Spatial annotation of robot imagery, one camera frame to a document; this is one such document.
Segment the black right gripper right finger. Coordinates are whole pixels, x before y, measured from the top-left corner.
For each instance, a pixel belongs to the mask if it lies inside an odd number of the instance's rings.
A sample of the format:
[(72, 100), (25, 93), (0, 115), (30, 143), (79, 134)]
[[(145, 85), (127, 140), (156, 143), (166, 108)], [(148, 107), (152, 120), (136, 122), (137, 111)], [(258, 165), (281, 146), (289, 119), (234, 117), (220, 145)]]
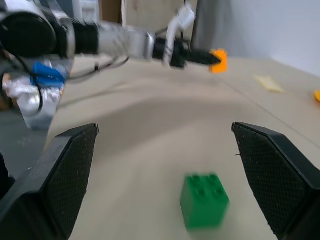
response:
[(320, 240), (320, 170), (283, 134), (234, 122), (248, 184), (278, 240)]

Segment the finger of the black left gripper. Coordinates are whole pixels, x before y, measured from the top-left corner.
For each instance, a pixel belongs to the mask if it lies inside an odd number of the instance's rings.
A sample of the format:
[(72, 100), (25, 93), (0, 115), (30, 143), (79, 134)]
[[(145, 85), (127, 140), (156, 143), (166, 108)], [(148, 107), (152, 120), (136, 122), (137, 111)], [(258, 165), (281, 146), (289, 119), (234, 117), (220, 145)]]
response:
[(222, 60), (216, 55), (203, 50), (189, 50), (187, 54), (187, 61), (206, 66), (218, 65), (222, 62)]

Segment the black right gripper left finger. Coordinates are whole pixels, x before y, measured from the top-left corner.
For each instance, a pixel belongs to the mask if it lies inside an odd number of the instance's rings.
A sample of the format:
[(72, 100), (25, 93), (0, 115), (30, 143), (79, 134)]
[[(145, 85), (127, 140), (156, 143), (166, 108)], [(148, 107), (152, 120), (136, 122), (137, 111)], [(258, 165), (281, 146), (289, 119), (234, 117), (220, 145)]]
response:
[(0, 240), (69, 240), (90, 177), (95, 123), (56, 136), (0, 200)]

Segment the orange toy brick cube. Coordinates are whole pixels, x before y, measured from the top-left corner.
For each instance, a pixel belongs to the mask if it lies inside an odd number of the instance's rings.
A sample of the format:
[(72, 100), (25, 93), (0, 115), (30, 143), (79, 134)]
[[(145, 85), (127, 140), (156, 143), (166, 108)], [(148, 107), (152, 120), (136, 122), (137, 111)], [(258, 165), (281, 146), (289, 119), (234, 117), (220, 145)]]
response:
[(224, 73), (228, 70), (228, 54), (225, 49), (212, 49), (210, 51), (220, 62), (209, 66), (209, 71), (213, 74)]

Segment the brown cardboard box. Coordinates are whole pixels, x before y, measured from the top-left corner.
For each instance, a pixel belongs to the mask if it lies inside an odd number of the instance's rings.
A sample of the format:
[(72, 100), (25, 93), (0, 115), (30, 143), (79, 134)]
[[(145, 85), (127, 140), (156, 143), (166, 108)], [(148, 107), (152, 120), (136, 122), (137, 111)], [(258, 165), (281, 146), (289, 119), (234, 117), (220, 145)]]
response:
[(98, 0), (100, 18), (157, 32), (165, 28), (184, 1), (197, 8), (198, 0)]

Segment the pale yellow tape piece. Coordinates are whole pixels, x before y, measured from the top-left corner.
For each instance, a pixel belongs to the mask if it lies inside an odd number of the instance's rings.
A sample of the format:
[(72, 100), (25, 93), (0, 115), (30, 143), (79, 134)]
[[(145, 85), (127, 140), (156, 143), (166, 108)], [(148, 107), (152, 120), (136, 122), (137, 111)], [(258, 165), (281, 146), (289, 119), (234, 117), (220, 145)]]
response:
[(254, 75), (253, 78), (269, 92), (284, 93), (283, 88), (270, 76)]

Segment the green toy brick cube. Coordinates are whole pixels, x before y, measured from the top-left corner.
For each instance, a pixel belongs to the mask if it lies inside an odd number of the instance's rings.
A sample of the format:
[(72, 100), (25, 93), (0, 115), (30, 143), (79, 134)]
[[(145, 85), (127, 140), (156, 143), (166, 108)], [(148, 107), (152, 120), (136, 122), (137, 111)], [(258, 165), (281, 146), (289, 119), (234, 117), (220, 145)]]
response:
[(180, 208), (187, 230), (220, 226), (229, 204), (229, 197), (217, 174), (185, 176), (180, 195)]

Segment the silver robot torso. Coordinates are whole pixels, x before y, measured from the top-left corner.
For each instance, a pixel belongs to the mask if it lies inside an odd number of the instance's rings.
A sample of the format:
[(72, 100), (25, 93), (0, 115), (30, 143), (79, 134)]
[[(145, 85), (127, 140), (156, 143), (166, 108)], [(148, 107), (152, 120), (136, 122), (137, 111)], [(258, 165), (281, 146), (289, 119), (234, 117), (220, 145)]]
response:
[[(51, 68), (62, 65), (68, 76), (68, 68), (61, 61), (45, 60), (36, 62)], [(57, 112), (64, 86), (62, 88), (45, 88), (40, 85), (37, 87), (34, 79), (23, 73), (10, 73), (8, 79), (2, 82), (4, 95), (17, 105), (26, 126), (32, 130), (47, 130), (50, 128)]]

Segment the blue part on robot torso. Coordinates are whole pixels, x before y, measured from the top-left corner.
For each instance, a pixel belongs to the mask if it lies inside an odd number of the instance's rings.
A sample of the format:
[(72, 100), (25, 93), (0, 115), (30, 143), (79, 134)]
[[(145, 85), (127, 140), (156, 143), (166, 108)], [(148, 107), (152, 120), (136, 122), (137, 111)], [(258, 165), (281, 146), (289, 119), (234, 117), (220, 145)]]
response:
[(66, 69), (62, 65), (50, 67), (35, 62), (32, 66), (32, 73), (36, 75), (36, 81), (42, 88), (59, 88), (65, 85), (68, 76)]

